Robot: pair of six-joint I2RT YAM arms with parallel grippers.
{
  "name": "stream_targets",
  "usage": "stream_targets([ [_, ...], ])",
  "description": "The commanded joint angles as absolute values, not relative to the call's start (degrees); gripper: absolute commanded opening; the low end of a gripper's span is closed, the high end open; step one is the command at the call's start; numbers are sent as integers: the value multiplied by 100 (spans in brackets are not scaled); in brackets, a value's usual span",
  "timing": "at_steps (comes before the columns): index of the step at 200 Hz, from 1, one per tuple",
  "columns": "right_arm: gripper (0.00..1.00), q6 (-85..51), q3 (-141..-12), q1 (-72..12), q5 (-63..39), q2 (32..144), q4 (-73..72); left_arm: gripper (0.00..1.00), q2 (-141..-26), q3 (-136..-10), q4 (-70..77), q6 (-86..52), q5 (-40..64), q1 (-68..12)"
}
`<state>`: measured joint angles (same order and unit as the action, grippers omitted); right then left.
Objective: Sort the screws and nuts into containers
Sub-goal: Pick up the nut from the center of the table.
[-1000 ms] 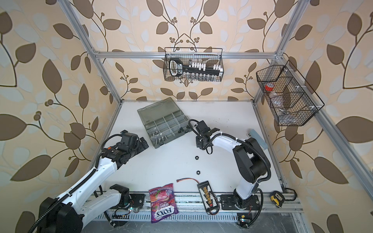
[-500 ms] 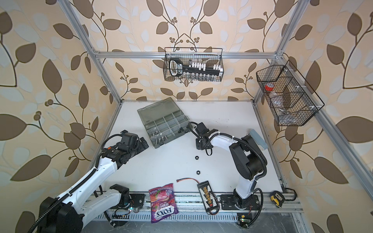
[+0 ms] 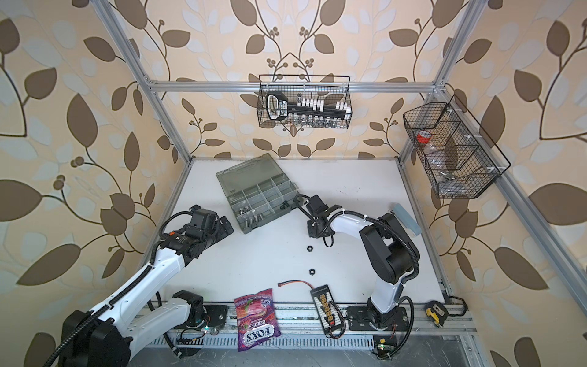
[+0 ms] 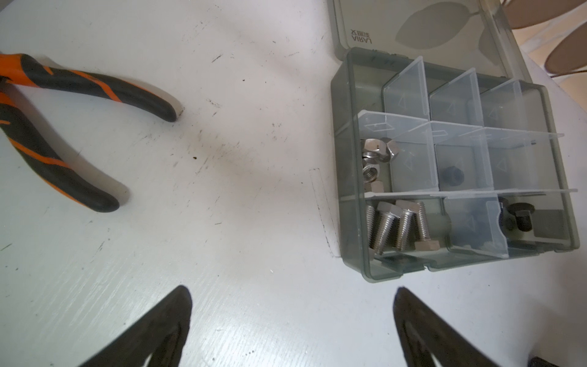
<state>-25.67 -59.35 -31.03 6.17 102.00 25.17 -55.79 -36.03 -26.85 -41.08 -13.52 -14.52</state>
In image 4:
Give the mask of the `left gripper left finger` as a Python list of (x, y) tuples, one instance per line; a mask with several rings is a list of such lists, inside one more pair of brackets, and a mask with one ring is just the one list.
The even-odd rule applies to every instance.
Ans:
[(84, 366), (178, 366), (186, 344), (192, 298), (180, 285)]

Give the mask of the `black hex bolt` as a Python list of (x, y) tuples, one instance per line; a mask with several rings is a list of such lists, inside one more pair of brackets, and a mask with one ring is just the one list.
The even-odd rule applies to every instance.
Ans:
[(518, 229), (521, 232), (533, 230), (532, 214), (535, 206), (530, 203), (512, 203), (508, 206), (508, 212), (515, 217)]

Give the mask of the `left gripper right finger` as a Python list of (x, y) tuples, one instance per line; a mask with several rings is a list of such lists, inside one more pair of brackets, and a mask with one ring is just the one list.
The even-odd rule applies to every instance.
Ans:
[(394, 321), (408, 366), (495, 366), (406, 287), (393, 304)]

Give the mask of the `black hex nut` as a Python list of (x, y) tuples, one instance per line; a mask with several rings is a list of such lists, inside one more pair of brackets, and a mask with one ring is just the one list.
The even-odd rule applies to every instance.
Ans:
[(445, 168), (441, 173), (442, 182), (450, 187), (458, 187), (465, 181), (465, 174), (456, 166)]
[(538, 356), (534, 356), (530, 358), (528, 361), (527, 367), (559, 367), (556, 364), (553, 364), (545, 359), (542, 359)]

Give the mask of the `silver hex nut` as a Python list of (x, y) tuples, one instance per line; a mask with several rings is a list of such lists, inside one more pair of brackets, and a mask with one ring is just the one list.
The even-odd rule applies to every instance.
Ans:
[(377, 164), (366, 164), (362, 168), (363, 181), (365, 183), (371, 183), (378, 179), (380, 173), (380, 165)]
[(380, 139), (362, 139), (362, 157), (372, 161), (389, 162), (391, 154), (388, 146)]
[(374, 180), (373, 182), (365, 183), (364, 189), (366, 193), (381, 194), (385, 192), (385, 185), (380, 180)]
[(397, 158), (397, 156), (401, 152), (401, 149), (400, 149), (398, 143), (394, 139), (385, 138), (385, 139), (382, 139), (382, 141), (385, 143), (387, 156), (388, 156), (385, 159), (385, 161), (391, 162)]

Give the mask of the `silver hex bolt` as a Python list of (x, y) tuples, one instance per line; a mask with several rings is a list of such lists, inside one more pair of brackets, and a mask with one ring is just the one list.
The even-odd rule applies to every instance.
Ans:
[(410, 237), (412, 220), (414, 216), (415, 212), (405, 210), (400, 218), (398, 234), (395, 243), (395, 248), (397, 251), (403, 252), (408, 247), (408, 240)]
[(429, 223), (426, 217), (426, 209), (423, 203), (397, 200), (397, 206), (403, 210), (409, 210), (415, 212), (415, 216), (412, 221), (416, 221), (417, 224), (417, 240), (414, 243), (414, 248), (419, 252), (434, 252), (440, 250), (440, 242), (433, 240), (430, 235)]
[(372, 244), (372, 237), (373, 237), (373, 229), (375, 224), (376, 218), (376, 209), (371, 204), (367, 204), (365, 207), (365, 218), (367, 224), (367, 241), (368, 246), (371, 247)]
[(403, 215), (403, 210), (400, 206), (380, 201), (377, 206), (377, 211), (379, 220), (373, 241), (373, 250), (376, 255), (381, 255), (384, 252), (385, 244), (388, 241), (392, 227), (396, 220), (399, 220)]

